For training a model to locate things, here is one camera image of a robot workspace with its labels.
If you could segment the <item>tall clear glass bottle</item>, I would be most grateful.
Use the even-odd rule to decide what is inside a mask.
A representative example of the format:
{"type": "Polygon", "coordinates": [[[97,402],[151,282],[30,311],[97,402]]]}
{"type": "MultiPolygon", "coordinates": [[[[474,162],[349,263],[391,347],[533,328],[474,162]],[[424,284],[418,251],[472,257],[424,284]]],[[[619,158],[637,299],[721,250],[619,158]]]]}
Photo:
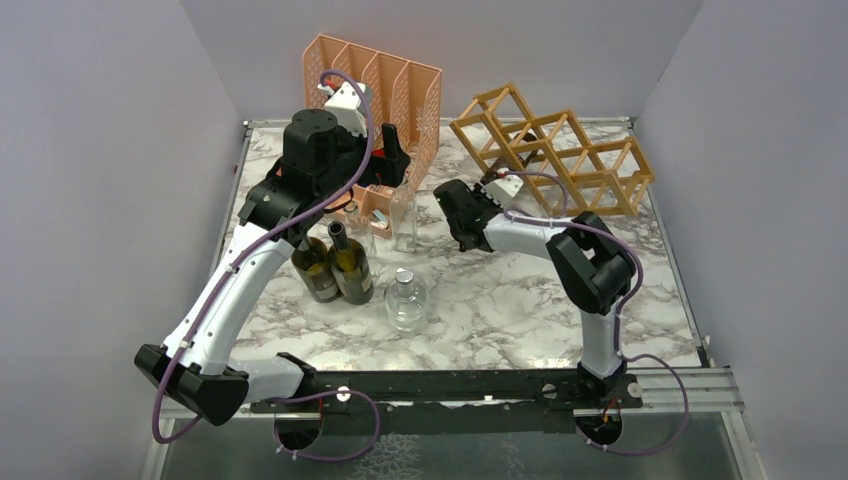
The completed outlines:
{"type": "Polygon", "coordinates": [[[418,246],[418,216],[415,190],[409,181],[394,189],[390,200],[390,226],[395,250],[415,253],[418,246]]]}

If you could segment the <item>round clear bottle with cap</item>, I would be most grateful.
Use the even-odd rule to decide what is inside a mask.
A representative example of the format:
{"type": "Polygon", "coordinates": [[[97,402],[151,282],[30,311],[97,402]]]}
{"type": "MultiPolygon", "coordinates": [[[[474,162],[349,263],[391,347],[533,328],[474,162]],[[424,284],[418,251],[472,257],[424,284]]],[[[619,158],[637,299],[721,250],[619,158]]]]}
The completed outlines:
{"type": "Polygon", "coordinates": [[[419,333],[427,323],[429,291],[412,268],[399,267],[384,291],[389,325],[404,334],[419,333]]]}

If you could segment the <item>wooden wine rack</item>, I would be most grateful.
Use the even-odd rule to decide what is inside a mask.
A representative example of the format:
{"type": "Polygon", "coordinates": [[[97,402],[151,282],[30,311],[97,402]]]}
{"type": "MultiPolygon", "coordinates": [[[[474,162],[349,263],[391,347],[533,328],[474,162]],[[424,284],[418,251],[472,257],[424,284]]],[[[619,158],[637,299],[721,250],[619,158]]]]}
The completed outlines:
{"type": "Polygon", "coordinates": [[[482,172],[524,171],[549,214],[636,216],[655,181],[635,135],[593,140],[570,109],[534,114],[512,82],[475,95],[450,128],[482,172]]]}

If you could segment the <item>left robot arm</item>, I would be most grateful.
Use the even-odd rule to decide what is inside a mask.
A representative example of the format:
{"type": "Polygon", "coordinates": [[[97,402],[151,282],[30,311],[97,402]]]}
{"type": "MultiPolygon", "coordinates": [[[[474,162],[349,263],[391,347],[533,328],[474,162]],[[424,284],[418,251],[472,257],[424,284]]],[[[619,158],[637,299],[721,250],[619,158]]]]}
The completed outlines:
{"type": "Polygon", "coordinates": [[[298,411],[313,401],[303,367],[283,356],[237,363],[237,336],[277,271],[335,202],[367,180],[395,187],[410,165],[396,125],[357,133],[323,109],[293,115],[282,154],[247,193],[231,241],[207,285],[174,331],[142,345],[135,366],[156,387],[152,424],[170,398],[219,426],[245,403],[278,398],[298,411]]]}

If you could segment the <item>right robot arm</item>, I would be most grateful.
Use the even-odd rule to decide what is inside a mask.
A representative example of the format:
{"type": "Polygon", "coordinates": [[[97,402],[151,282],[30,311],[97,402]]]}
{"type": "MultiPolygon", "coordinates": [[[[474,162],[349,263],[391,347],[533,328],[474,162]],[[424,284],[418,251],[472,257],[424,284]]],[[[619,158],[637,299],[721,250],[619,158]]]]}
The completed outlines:
{"type": "Polygon", "coordinates": [[[595,213],[541,219],[506,211],[483,193],[450,180],[434,190],[459,250],[512,252],[550,261],[580,311],[583,351],[577,393],[587,405],[612,399],[626,373],[620,314],[641,287],[644,268],[633,249],[595,213]]]}

